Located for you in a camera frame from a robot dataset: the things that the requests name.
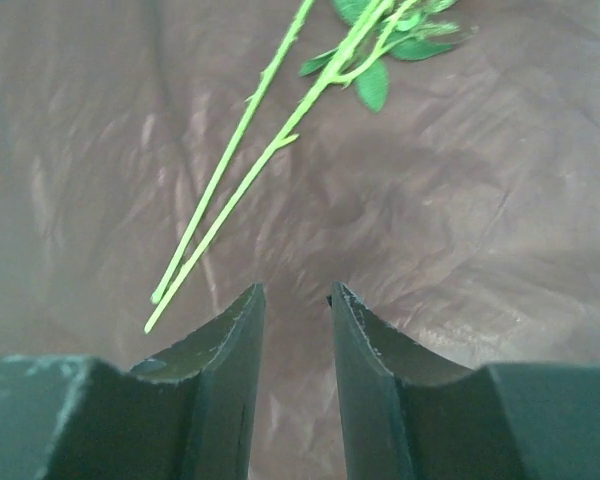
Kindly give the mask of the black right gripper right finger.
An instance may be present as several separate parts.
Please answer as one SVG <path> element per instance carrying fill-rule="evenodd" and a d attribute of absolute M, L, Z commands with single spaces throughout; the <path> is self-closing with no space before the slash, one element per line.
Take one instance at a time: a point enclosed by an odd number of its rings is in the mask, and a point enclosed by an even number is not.
<path fill-rule="evenodd" d="M 600 364 L 470 369 L 329 298 L 351 479 L 600 479 Z"/>

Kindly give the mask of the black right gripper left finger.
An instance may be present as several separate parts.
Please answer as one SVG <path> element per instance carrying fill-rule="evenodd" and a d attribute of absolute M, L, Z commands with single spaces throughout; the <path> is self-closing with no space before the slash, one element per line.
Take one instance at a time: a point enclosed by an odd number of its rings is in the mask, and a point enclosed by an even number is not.
<path fill-rule="evenodd" d="M 0 479 L 244 479 L 265 294 L 128 371 L 85 355 L 0 356 Z"/>

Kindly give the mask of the dark red wrapping paper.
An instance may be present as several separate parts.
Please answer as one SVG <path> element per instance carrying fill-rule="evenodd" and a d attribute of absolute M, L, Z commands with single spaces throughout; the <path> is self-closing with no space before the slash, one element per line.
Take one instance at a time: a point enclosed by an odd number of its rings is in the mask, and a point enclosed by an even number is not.
<path fill-rule="evenodd" d="M 325 91 L 150 334 L 150 295 L 295 1 L 0 1 L 0 354 L 128 368 L 267 295 L 253 479 L 342 479 L 326 303 L 346 283 L 468 366 L 600 362 L 600 3 L 461 1 Z"/>

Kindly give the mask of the pink flower bouquet green leaves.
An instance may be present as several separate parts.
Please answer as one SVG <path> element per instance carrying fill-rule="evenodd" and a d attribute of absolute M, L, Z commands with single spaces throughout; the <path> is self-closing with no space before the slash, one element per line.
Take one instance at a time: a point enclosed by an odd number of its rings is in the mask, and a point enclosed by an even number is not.
<path fill-rule="evenodd" d="M 154 309 L 144 325 L 146 333 L 153 330 L 189 273 L 269 160 L 279 150 L 298 139 L 299 135 L 295 130 L 297 125 L 327 88 L 353 87 L 358 100 L 369 111 L 378 113 L 385 107 L 389 96 L 390 80 L 385 63 L 387 57 L 402 62 L 427 60 L 453 50 L 470 34 L 469 29 L 459 21 L 447 18 L 447 12 L 454 6 L 453 2 L 447 0 L 332 2 L 333 10 L 348 28 L 347 33 L 335 47 L 301 65 L 299 76 L 314 76 L 315 81 L 244 175 L 208 231 L 197 245 L 193 245 L 191 241 L 220 180 L 274 76 L 297 40 L 312 6 L 310 1 L 300 4 L 270 63 L 261 72 L 255 91 L 246 99 L 245 110 L 194 208 L 173 256 L 151 294 L 150 301 Z"/>

